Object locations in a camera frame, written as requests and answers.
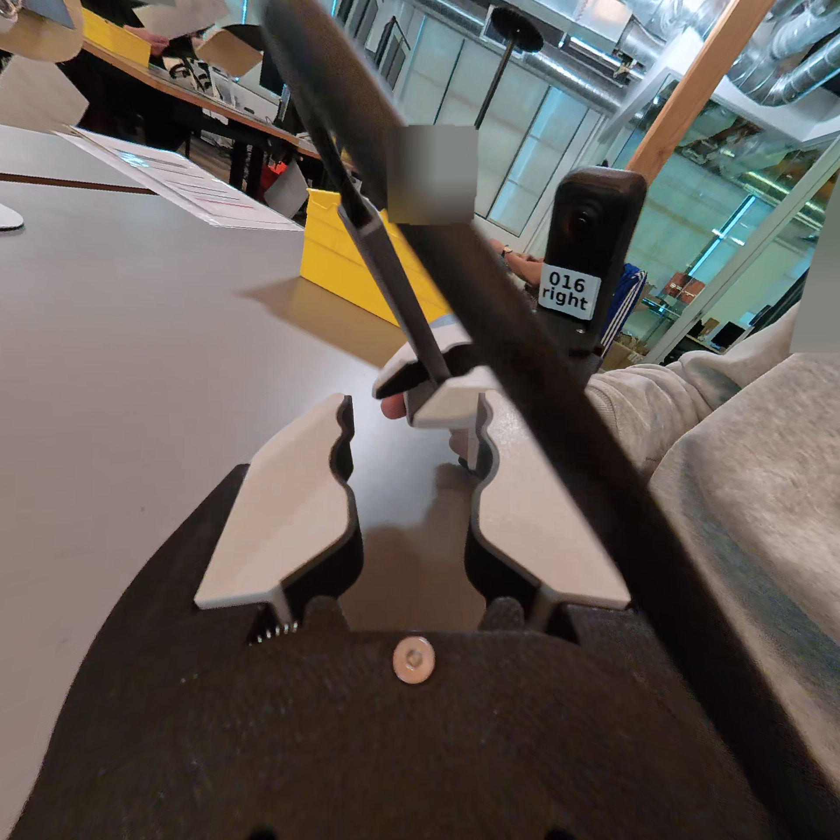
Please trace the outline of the blue striped jacket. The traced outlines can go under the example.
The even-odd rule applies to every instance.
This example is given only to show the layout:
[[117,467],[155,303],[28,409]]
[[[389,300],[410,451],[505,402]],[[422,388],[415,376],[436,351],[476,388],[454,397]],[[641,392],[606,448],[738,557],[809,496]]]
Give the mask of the blue striped jacket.
[[624,265],[605,316],[601,336],[601,358],[606,356],[629,315],[644,295],[647,280],[648,273],[645,270],[629,263]]

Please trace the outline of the yellow plastic bin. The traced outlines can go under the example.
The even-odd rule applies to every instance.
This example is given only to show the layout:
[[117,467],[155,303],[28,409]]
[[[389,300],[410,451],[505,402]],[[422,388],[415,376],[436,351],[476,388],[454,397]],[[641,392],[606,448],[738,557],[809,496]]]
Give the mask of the yellow plastic bin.
[[100,58],[114,58],[137,67],[149,65],[151,46],[145,40],[86,8],[82,8],[81,13],[84,50]]
[[[340,195],[308,189],[301,277],[393,325],[397,320],[366,268],[339,216]],[[401,260],[423,315],[433,322],[450,313],[426,270],[399,229],[381,212],[385,230]]]

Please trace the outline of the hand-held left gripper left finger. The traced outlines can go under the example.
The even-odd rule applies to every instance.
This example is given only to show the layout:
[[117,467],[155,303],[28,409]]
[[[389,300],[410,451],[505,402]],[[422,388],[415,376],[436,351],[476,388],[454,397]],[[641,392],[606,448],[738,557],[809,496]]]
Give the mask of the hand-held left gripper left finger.
[[350,395],[335,393],[274,434],[252,458],[194,595],[210,610],[272,607],[303,622],[312,598],[338,598],[363,568],[354,494]]

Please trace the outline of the person's grey sweatshirt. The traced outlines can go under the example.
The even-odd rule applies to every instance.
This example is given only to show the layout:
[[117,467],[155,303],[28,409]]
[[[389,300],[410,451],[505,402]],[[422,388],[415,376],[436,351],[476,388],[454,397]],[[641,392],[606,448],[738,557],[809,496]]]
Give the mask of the person's grey sweatshirt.
[[838,777],[838,357],[796,353],[669,450],[651,488],[806,750]]

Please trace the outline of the printed paper sheet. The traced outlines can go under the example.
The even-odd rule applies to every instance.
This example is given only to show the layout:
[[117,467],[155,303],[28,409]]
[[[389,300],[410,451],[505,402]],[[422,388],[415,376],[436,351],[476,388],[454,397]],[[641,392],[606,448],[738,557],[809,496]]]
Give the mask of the printed paper sheet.
[[56,132],[56,136],[211,226],[271,232],[303,230],[176,152],[79,129]]

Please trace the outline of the white hanging sheet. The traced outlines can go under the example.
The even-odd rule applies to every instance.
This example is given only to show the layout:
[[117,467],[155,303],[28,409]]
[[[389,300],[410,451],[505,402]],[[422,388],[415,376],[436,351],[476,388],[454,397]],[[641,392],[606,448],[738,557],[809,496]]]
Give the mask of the white hanging sheet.
[[292,219],[309,198],[308,183],[297,161],[291,161],[264,193],[266,205]]

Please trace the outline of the cardboard box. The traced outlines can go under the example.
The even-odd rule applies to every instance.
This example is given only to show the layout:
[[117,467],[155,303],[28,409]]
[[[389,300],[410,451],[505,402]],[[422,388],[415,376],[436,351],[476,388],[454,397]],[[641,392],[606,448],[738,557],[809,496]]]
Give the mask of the cardboard box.
[[263,60],[260,51],[224,28],[213,30],[194,51],[199,60],[236,78],[247,75]]

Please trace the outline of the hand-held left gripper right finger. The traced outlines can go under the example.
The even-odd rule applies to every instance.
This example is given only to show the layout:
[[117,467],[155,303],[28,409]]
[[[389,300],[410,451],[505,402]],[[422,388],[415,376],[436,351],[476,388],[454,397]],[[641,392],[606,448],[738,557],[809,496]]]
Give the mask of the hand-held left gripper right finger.
[[469,466],[478,486],[467,572],[487,602],[515,599],[526,626],[536,631],[558,623],[561,605],[614,611],[631,605],[615,564],[518,410],[499,392],[478,396]]

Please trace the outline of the silver pipe cluster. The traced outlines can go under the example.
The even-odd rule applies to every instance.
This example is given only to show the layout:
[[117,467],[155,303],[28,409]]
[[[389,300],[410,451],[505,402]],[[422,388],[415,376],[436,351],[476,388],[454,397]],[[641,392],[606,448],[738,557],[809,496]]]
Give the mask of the silver pipe cluster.
[[803,99],[838,78],[839,2],[774,2],[727,79],[764,107]]

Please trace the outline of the wooden beam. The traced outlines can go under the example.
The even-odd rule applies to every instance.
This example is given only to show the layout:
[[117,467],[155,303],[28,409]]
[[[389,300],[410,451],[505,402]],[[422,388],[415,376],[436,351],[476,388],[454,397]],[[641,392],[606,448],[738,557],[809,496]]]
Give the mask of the wooden beam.
[[773,4],[731,1],[722,10],[696,58],[626,164],[628,172],[652,184]]

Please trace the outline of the pale cardboard sheet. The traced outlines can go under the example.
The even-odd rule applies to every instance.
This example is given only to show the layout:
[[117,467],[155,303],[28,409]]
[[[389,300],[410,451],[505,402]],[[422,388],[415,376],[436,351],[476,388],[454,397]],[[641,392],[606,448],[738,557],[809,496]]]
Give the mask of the pale cardboard sheet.
[[89,102],[57,65],[12,57],[1,74],[1,124],[40,133],[75,127]]

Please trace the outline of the person's right forearm grey sleeve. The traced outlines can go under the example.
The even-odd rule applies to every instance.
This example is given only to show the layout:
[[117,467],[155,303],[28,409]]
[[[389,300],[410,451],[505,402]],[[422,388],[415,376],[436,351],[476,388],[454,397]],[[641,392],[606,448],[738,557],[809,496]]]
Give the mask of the person's right forearm grey sleeve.
[[684,434],[791,355],[800,305],[724,354],[594,374],[585,393],[645,480]]

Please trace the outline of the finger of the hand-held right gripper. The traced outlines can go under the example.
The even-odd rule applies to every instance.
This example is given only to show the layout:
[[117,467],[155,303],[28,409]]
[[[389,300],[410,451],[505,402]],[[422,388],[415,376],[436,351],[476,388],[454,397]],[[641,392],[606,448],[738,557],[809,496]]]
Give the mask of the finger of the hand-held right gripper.
[[473,429],[480,395],[499,388],[486,365],[450,377],[441,385],[422,382],[406,393],[406,420],[420,429]]
[[[465,375],[476,367],[475,346],[453,315],[437,318],[429,328],[443,355],[449,377]],[[373,398],[383,400],[431,381],[424,364],[406,343],[381,369],[373,384]]]

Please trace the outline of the black floor lamp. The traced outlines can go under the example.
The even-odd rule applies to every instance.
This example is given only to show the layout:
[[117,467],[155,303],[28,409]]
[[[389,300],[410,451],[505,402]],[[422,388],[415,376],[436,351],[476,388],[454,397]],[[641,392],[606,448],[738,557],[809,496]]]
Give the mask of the black floor lamp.
[[505,49],[476,115],[474,121],[476,131],[480,131],[512,54],[519,51],[525,55],[533,55],[539,53],[544,46],[539,30],[513,7],[494,7],[490,12],[489,21],[503,38]]

